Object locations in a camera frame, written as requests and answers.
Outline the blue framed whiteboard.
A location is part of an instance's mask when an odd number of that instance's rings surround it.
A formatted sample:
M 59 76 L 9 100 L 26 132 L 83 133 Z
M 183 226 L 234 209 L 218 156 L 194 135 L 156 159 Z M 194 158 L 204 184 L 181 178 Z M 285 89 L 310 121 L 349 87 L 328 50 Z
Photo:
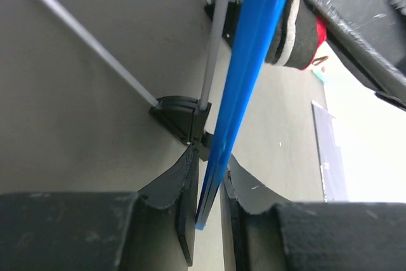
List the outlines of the blue framed whiteboard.
M 242 3 L 195 217 L 195 227 L 198 230 L 203 230 L 206 226 L 285 2 L 286 0 L 244 0 Z

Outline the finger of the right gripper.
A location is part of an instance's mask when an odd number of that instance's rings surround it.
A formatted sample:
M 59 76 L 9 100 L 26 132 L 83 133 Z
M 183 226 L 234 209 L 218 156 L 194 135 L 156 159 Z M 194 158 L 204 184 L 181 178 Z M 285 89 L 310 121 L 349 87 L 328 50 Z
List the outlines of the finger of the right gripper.
M 348 71 L 381 100 L 405 109 L 405 0 L 305 0 L 327 27 Z

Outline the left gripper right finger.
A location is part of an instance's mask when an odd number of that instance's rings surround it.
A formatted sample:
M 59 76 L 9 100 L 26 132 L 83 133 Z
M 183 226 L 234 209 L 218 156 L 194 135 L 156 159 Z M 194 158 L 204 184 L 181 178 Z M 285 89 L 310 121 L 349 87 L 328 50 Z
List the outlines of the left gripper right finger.
M 292 202 L 232 157 L 221 183 L 226 270 L 404 270 L 405 204 Z

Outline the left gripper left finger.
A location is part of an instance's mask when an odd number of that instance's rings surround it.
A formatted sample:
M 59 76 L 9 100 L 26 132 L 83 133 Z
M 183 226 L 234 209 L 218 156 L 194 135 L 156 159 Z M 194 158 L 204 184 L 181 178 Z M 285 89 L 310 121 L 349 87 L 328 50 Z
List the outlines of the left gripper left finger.
M 187 270 L 199 153 L 189 146 L 136 192 L 1 196 L 2 270 Z

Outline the red whiteboard eraser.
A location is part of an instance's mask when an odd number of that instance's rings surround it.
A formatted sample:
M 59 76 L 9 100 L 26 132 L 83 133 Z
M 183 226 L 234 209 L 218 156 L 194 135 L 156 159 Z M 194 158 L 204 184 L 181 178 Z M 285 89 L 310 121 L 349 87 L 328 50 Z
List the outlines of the red whiteboard eraser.
M 306 69 L 327 38 L 326 27 L 305 0 L 286 0 L 265 62 Z

